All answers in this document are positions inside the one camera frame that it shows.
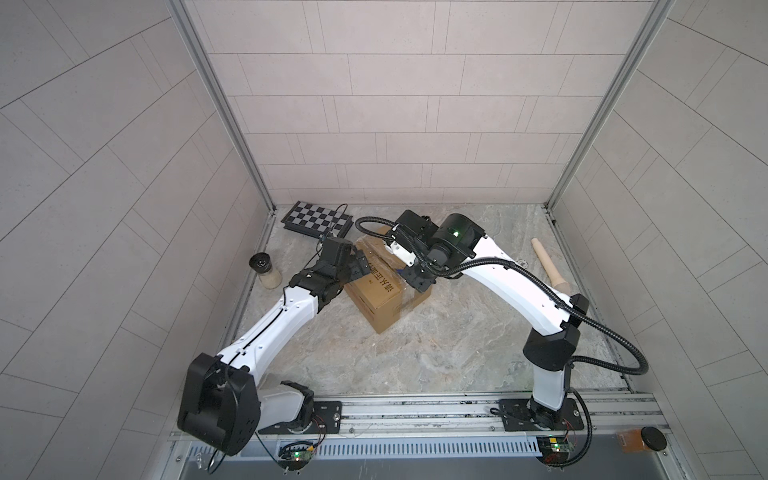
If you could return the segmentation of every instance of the black mounting plate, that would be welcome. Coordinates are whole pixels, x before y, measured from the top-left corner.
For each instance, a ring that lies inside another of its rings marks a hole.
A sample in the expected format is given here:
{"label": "black mounting plate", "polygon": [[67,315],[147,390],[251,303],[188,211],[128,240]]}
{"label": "black mounting plate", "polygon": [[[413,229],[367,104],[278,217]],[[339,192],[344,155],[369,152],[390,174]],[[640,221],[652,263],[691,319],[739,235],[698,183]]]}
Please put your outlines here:
{"label": "black mounting plate", "polygon": [[[498,409],[509,413],[515,419],[530,417],[528,413],[528,399],[501,399],[498,401]],[[566,398],[563,401],[561,411],[563,412],[563,418],[571,423],[573,429],[584,429],[584,422],[581,420],[581,413],[576,405],[576,400]],[[541,430],[533,422],[515,419],[511,419],[506,415],[502,417],[505,432],[547,432],[547,430]],[[565,430],[565,420],[561,420],[561,423],[563,425],[562,430]]]}
{"label": "black mounting plate", "polygon": [[[315,401],[314,413],[323,420],[321,424],[325,424],[326,433],[339,433],[341,429],[341,402]],[[339,414],[339,420],[333,419],[336,413]],[[291,432],[285,423],[276,423],[271,427],[259,430],[259,435],[317,435],[318,433],[315,422],[310,422],[310,426],[304,432]]]}

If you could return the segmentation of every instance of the folding chess box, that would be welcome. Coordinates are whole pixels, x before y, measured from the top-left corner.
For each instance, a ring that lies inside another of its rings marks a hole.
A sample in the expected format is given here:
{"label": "folding chess box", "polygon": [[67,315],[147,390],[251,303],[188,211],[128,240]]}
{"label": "folding chess box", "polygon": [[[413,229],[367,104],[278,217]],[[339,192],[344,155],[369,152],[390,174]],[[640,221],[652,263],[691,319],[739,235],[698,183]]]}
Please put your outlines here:
{"label": "folding chess box", "polygon": [[331,226],[334,237],[344,238],[352,226],[351,215],[307,202],[296,202],[281,221],[288,230],[315,238],[320,238]]}

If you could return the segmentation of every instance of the brown box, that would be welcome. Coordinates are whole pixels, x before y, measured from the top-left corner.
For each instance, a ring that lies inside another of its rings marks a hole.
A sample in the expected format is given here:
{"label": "brown box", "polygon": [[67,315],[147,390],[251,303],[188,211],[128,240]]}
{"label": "brown box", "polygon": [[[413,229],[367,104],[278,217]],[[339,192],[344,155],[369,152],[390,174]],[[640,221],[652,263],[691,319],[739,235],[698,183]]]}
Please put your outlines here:
{"label": "brown box", "polygon": [[375,242],[364,238],[357,240],[355,245],[366,254],[371,273],[344,286],[349,298],[371,324],[376,333],[381,333],[400,319],[401,316],[413,310],[414,307],[429,298],[432,294],[430,287],[424,293],[411,288],[405,280],[390,266],[405,266],[404,263],[383,249]]}

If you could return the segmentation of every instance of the wooden handle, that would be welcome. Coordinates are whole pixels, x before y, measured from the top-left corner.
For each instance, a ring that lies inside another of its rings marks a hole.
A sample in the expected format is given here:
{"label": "wooden handle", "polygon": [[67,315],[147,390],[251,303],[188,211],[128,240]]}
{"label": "wooden handle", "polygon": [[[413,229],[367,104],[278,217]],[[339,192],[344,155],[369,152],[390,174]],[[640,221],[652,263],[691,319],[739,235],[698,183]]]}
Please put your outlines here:
{"label": "wooden handle", "polygon": [[549,257],[547,250],[544,249],[544,245],[541,245],[538,238],[531,239],[531,245],[533,245],[533,250],[536,252],[538,259],[541,261],[541,265],[549,276],[549,282],[552,284],[552,288],[565,293],[566,295],[571,295],[571,285],[569,285],[560,272],[558,272],[558,269],[554,266],[554,263],[552,263],[552,259]]}

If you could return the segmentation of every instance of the tiled wall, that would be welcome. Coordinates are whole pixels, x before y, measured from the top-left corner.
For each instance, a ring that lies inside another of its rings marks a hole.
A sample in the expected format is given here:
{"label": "tiled wall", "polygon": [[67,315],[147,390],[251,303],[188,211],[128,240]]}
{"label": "tiled wall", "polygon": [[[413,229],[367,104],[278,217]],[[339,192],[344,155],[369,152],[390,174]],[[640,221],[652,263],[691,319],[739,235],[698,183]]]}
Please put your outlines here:
{"label": "tiled wall", "polygon": [[650,2],[187,0],[278,204],[540,203]]}
{"label": "tiled wall", "polygon": [[699,479],[768,478],[766,25],[678,0],[554,209]]}
{"label": "tiled wall", "polygon": [[139,478],[265,216],[162,0],[0,2],[0,477]]}

